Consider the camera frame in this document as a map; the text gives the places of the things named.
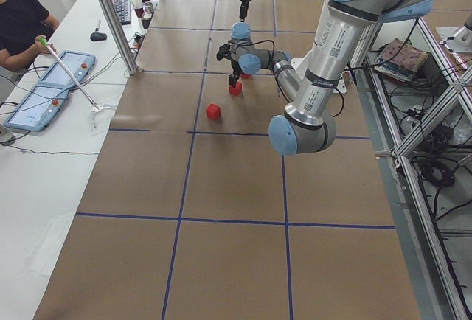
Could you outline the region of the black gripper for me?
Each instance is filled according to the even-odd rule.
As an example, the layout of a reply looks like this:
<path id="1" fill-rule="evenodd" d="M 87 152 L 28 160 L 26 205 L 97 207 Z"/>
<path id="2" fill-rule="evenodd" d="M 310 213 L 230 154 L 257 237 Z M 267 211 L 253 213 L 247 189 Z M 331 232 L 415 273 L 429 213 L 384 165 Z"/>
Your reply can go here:
<path id="1" fill-rule="evenodd" d="M 229 75 L 229 85 L 236 86 L 236 81 L 240 79 L 240 75 L 243 71 L 240 67 L 240 64 L 238 63 L 236 54 L 232 51 L 232 44 L 229 41 L 226 44 L 223 44 L 218 47 L 218 51 L 216 52 L 216 59 L 217 61 L 227 59 L 231 63 L 232 71 L 234 74 Z"/>

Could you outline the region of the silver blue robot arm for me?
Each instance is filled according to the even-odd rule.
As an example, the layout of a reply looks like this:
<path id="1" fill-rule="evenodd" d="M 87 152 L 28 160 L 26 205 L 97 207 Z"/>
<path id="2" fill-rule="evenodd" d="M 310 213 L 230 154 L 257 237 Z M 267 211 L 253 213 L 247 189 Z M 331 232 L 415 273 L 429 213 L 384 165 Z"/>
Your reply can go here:
<path id="1" fill-rule="evenodd" d="M 240 20 L 230 40 L 220 46 L 217 59 L 232 65 L 229 85 L 242 74 L 269 70 L 289 102 L 284 113 L 269 124 L 272 146 L 282 155 L 327 149 L 336 136 L 336 124 L 326 109 L 344 68 L 352 58 L 362 32 L 373 24 L 419 18 L 431 11 L 434 0 L 324 0 L 312 50 L 294 68 L 283 51 L 258 49 L 245 22 L 251 0 L 240 0 Z"/>

